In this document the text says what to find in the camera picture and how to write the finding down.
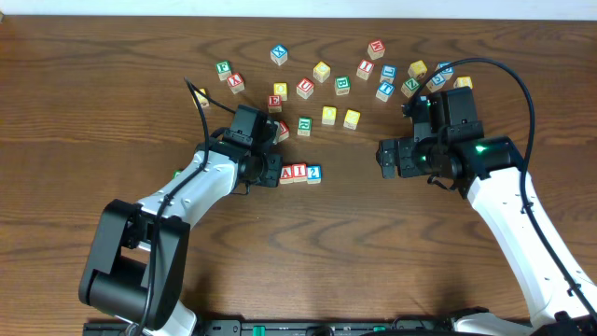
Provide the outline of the red U wooden block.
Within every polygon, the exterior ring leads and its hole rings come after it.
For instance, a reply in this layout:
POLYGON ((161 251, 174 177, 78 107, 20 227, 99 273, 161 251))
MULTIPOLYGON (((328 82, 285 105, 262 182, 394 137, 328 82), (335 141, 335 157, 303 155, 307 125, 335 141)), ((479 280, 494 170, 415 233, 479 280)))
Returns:
POLYGON ((289 137, 289 129, 283 121, 278 122, 278 132, 276 142, 280 143, 289 137))

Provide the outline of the red A wooden block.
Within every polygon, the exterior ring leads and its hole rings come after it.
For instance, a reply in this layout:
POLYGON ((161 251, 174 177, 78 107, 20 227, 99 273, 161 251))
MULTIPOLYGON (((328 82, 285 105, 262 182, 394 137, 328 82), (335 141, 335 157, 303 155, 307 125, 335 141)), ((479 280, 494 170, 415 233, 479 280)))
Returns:
POLYGON ((279 179, 280 184, 291 184, 294 182, 293 169, 291 165, 283 166, 281 176, 279 179))

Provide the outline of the blue 2 wooden block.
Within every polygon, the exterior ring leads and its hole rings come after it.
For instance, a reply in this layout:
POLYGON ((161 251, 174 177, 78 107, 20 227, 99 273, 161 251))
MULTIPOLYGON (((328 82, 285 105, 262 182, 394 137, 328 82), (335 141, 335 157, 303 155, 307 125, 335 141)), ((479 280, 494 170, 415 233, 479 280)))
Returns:
POLYGON ((320 165, 310 165, 307 167, 307 183, 319 184, 322 181, 322 170, 320 165))

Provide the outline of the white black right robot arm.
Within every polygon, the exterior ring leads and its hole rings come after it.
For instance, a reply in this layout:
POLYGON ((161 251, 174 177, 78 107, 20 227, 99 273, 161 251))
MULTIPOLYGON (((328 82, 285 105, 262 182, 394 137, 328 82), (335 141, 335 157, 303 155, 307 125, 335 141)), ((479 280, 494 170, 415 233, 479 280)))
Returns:
POLYGON ((385 178, 447 178, 482 217, 515 274, 530 321, 486 309, 463 310, 440 324, 456 334, 593 335, 596 286, 551 223, 507 136, 487 137, 468 87, 421 96, 403 107, 411 137, 382 140, 376 160, 385 178))

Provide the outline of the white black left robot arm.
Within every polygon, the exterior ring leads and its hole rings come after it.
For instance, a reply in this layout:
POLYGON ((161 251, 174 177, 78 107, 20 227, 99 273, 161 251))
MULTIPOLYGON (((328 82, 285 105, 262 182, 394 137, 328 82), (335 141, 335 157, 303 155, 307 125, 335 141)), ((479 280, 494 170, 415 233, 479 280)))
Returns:
POLYGON ((189 235, 239 185, 275 188, 283 159, 272 152, 280 122, 239 105, 231 125, 205 133, 190 164, 135 202, 118 199, 100 215, 79 300, 128 322, 130 335, 190 335, 198 317, 180 300, 189 235))

